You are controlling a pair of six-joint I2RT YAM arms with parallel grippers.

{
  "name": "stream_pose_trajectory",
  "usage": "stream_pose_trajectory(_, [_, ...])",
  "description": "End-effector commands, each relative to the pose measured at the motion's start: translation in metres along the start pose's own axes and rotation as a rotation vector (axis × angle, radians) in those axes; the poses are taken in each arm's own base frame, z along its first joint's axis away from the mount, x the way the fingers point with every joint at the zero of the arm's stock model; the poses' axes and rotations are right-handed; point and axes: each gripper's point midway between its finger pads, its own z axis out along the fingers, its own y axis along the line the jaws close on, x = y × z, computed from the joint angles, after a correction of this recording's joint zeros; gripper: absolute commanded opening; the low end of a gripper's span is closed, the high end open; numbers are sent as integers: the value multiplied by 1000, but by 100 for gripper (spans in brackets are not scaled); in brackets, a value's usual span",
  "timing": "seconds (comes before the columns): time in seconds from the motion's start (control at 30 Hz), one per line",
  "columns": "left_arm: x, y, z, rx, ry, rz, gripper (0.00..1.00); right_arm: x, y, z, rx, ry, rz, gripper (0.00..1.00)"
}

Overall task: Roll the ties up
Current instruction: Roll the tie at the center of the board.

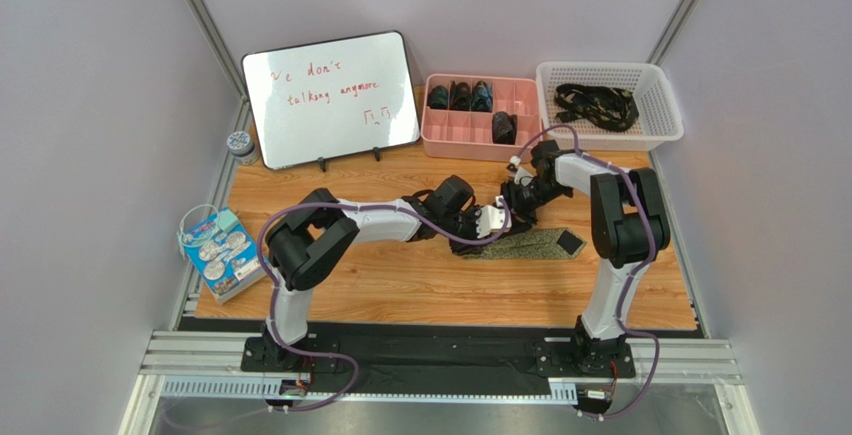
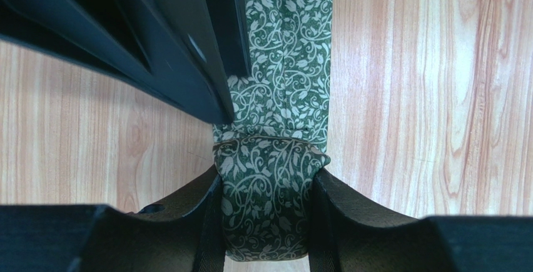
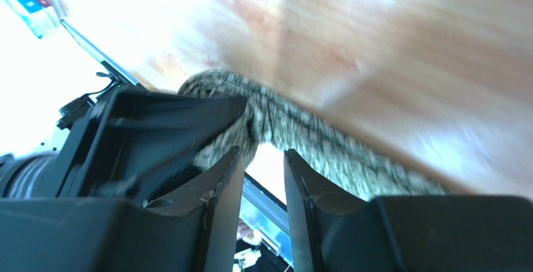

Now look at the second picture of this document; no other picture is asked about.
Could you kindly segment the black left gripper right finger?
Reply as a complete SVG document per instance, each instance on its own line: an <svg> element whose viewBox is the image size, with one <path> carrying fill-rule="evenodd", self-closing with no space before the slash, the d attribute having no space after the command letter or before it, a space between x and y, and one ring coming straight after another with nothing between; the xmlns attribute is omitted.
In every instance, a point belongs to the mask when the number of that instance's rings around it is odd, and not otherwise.
<svg viewBox="0 0 533 272"><path fill-rule="evenodd" d="M531 271L530 216L429 216L388 209L321 169L313 179L312 271Z"/></svg>

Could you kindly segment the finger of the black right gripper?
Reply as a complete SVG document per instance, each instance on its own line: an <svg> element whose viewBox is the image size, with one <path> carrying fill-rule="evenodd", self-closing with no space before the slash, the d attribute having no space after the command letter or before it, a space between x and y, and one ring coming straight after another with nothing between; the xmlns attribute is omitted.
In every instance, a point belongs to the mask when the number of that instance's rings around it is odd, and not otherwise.
<svg viewBox="0 0 533 272"><path fill-rule="evenodd" d="M245 0L206 0L227 76L251 74Z"/></svg>
<svg viewBox="0 0 533 272"><path fill-rule="evenodd" d="M1 39L115 78L204 122L233 121L206 0L1 0Z"/></svg>

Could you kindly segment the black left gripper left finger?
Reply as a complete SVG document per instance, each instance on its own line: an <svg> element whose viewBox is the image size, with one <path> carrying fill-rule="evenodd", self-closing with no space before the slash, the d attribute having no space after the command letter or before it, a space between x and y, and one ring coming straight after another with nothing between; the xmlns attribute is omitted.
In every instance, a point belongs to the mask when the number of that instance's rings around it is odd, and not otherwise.
<svg viewBox="0 0 533 272"><path fill-rule="evenodd" d="M2 271L223 271L215 167L138 213L105 204L1 206Z"/></svg>

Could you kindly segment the green patterned tie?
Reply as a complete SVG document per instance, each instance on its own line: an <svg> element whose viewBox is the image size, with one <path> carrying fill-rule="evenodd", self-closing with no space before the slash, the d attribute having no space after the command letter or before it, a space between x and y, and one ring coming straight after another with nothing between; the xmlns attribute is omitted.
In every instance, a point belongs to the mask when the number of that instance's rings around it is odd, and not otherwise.
<svg viewBox="0 0 533 272"><path fill-rule="evenodd" d="M307 254L314 175L326 155L333 0L245 0L251 74L230 77L231 124L213 128L226 253Z"/></svg>

